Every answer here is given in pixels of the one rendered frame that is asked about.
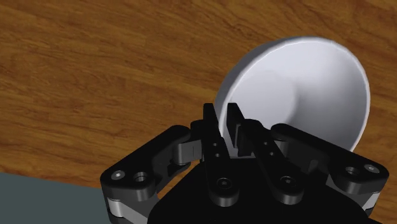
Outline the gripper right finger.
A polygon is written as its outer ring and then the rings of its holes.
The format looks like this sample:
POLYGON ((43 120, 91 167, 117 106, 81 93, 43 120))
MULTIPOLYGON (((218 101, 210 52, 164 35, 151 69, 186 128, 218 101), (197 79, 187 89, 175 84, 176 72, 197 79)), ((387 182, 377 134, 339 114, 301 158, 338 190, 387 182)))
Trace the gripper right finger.
POLYGON ((285 123, 266 129, 236 103, 226 127, 238 155, 255 155, 273 198, 287 206, 312 198, 369 216, 389 178, 383 165, 285 123))

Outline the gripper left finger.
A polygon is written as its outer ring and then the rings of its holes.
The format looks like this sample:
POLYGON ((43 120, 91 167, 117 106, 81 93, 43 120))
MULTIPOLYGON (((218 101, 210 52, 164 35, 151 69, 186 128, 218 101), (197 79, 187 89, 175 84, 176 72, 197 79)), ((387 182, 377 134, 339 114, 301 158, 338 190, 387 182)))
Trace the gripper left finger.
POLYGON ((148 224, 158 193, 195 160, 204 166, 203 198, 219 207, 234 205, 239 184, 214 106, 205 103, 201 120, 169 127, 101 174, 111 224, 148 224))

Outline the white bowl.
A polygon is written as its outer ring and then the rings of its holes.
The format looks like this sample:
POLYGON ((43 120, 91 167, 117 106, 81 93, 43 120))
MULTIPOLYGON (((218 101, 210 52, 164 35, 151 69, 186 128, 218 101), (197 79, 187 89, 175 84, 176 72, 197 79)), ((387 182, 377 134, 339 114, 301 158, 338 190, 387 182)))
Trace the white bowl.
POLYGON ((218 90, 219 131, 236 157, 226 127, 230 102, 267 129, 286 123, 353 151, 368 121, 370 86, 360 61, 346 47, 326 38, 294 36, 245 54, 218 90))

